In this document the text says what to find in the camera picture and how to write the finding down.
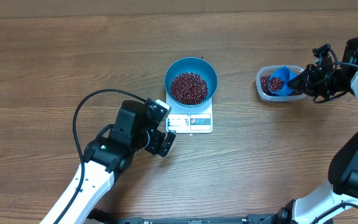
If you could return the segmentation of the teal metal bowl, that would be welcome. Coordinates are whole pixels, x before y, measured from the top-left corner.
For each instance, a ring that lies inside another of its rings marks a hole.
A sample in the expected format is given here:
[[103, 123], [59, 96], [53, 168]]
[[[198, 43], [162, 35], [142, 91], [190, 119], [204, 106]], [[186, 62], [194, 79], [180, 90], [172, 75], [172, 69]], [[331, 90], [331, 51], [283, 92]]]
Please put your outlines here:
[[164, 87], [165, 87], [165, 91], [167, 92], [167, 95], [173, 98], [173, 96], [170, 93], [170, 85], [173, 79], [177, 75], [185, 72], [197, 73], [206, 81], [208, 86], [208, 95], [207, 98], [204, 100], [204, 102], [214, 96], [218, 88], [218, 75], [210, 63], [203, 60], [202, 58], [196, 58], [196, 57], [181, 58], [176, 62], [174, 62], [171, 66], [169, 66], [168, 70], [165, 73], [165, 78], [164, 78]]

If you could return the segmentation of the clear plastic container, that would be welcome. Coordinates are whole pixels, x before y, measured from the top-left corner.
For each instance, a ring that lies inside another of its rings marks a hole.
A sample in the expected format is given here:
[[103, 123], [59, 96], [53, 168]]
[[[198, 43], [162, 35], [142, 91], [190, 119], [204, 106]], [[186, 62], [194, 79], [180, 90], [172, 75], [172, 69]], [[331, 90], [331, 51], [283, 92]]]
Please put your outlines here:
[[289, 96], [269, 96], [266, 95], [260, 86], [260, 77], [262, 76], [267, 76], [267, 75], [272, 75], [274, 71], [278, 70], [281, 67], [288, 67], [290, 70], [292, 70], [296, 75], [299, 75], [303, 69], [297, 65], [272, 65], [272, 66], [267, 66], [264, 67], [262, 69], [260, 69], [256, 75], [256, 87], [257, 87], [257, 92], [259, 94], [259, 98], [262, 101], [266, 101], [266, 102], [286, 102], [286, 101], [295, 101], [295, 100], [300, 100], [303, 99], [304, 97], [306, 97], [306, 94], [304, 93], [300, 93], [299, 91], [295, 91], [289, 95]]

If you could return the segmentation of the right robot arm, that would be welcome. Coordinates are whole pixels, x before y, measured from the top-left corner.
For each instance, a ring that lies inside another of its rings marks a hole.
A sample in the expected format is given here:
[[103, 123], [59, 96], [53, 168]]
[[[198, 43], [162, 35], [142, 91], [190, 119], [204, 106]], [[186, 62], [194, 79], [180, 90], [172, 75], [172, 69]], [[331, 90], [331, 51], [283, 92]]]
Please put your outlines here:
[[[324, 102], [351, 93], [358, 109], [358, 37], [346, 42], [342, 60], [329, 44], [313, 49], [317, 58], [287, 87]], [[333, 157], [327, 181], [309, 195], [292, 200], [264, 223], [332, 223], [333, 217], [358, 209], [358, 131]]]

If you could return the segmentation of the red adzuki beans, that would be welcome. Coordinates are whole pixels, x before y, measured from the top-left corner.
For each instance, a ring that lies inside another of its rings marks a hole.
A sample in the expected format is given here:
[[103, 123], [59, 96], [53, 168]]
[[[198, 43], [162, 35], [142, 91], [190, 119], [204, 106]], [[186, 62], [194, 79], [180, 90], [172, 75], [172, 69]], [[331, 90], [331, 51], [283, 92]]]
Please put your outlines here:
[[266, 95], [277, 96], [276, 94], [273, 94], [272, 92], [270, 92], [268, 89], [268, 82], [269, 82], [270, 77], [271, 77], [270, 75], [260, 77], [261, 89]]

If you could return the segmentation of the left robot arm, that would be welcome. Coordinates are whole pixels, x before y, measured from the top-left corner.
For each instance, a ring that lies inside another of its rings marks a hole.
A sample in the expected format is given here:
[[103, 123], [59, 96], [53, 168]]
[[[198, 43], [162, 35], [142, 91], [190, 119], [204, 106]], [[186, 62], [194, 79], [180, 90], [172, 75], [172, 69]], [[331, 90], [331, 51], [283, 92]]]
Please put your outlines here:
[[176, 136], [157, 128], [170, 111], [171, 107], [161, 100], [123, 101], [116, 122], [105, 126], [87, 144], [83, 163], [42, 223], [84, 223], [97, 202], [132, 164], [137, 151], [143, 149], [165, 157]]

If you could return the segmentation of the white digital kitchen scale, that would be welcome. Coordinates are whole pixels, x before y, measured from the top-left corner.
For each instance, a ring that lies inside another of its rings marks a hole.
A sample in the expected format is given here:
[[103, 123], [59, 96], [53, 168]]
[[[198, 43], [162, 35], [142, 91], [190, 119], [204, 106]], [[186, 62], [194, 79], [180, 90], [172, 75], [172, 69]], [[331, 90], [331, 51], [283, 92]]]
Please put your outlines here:
[[169, 95], [166, 104], [172, 110], [166, 118], [166, 131], [176, 134], [209, 134], [213, 131], [213, 99], [197, 105], [181, 105]]

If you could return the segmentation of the blue plastic measuring scoop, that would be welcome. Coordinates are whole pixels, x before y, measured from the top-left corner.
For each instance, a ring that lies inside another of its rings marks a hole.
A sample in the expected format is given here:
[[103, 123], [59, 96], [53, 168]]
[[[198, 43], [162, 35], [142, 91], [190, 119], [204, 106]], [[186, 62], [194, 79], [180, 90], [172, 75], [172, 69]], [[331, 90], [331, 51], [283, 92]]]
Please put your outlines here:
[[296, 77], [296, 74], [288, 67], [284, 66], [274, 71], [271, 76], [281, 78], [284, 81], [284, 86], [281, 90], [273, 92], [277, 96], [289, 96], [294, 90], [288, 86], [288, 82]]

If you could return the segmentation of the red beans in bowl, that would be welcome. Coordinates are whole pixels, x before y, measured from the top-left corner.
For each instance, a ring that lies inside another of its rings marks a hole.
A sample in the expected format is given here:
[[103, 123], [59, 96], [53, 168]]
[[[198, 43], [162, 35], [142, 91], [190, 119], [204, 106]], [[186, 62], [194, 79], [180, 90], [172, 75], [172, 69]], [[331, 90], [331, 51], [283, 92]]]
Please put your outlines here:
[[185, 72], [173, 79], [170, 93], [181, 104], [198, 105], [207, 98], [208, 86], [199, 74]]

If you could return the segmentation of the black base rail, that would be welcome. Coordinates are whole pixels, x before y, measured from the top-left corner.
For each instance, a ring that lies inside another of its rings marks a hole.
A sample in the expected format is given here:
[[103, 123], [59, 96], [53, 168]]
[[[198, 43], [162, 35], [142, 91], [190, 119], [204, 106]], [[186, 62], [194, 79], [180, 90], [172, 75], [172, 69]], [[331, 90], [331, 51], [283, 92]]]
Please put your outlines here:
[[113, 224], [265, 224], [273, 223], [272, 214], [251, 214], [246, 217], [215, 217], [215, 218], [162, 218], [144, 219], [120, 218], [114, 219], [109, 213], [94, 208], [85, 223], [113, 223]]

